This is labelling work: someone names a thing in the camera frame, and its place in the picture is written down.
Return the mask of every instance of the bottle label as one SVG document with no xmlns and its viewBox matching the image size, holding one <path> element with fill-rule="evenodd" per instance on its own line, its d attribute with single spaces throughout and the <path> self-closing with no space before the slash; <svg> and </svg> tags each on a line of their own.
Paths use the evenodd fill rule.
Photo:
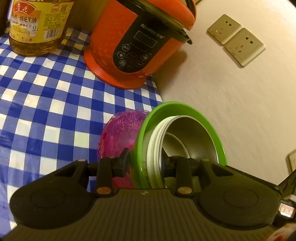
<svg viewBox="0 0 296 241">
<path fill-rule="evenodd" d="M 24 43 L 43 43 L 62 36 L 74 0 L 14 0 L 9 35 Z"/>
</svg>

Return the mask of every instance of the appliance handle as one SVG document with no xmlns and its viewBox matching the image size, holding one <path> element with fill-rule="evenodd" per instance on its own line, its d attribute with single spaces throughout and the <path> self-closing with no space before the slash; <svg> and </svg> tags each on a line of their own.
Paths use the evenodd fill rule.
<svg viewBox="0 0 296 241">
<path fill-rule="evenodd" d="M 187 8 L 192 12 L 194 18 L 196 19 L 196 5 L 194 0 L 185 0 L 187 4 Z"/>
</svg>

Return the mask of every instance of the barcode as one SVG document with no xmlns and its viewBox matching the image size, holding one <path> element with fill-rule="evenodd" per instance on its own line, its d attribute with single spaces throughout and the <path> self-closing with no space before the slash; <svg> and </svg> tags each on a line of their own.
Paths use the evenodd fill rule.
<svg viewBox="0 0 296 241">
<path fill-rule="evenodd" d="M 44 39 L 52 39 L 59 34 L 59 28 L 52 29 L 52 30 L 46 30 L 44 33 Z"/>
</svg>

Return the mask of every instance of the orange base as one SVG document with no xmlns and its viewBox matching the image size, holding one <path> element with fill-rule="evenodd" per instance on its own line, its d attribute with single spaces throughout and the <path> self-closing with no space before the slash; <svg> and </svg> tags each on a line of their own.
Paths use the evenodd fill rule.
<svg viewBox="0 0 296 241">
<path fill-rule="evenodd" d="M 103 80 L 104 82 L 108 83 L 109 85 L 119 87 L 122 89 L 136 89 L 141 87 L 145 81 L 146 77 L 137 78 L 137 77 L 128 77 L 122 79 L 115 79 L 113 76 L 108 74 L 98 63 L 95 61 L 94 57 L 91 54 L 91 48 L 88 46 L 84 51 L 84 61 L 86 66 L 90 69 L 90 71 Z"/>
</svg>

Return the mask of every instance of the tablecloth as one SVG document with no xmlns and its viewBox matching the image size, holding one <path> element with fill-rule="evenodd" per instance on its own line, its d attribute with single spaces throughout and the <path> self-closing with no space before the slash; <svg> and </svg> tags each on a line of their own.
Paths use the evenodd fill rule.
<svg viewBox="0 0 296 241">
<path fill-rule="evenodd" d="M 0 37 L 0 237 L 16 226 L 9 200 L 19 187 L 80 158 L 96 162 L 113 114 L 162 101 L 151 77 L 135 90 L 95 77 L 82 55 L 89 41 L 88 31 L 69 28 L 54 52 L 23 57 Z"/>
</svg>

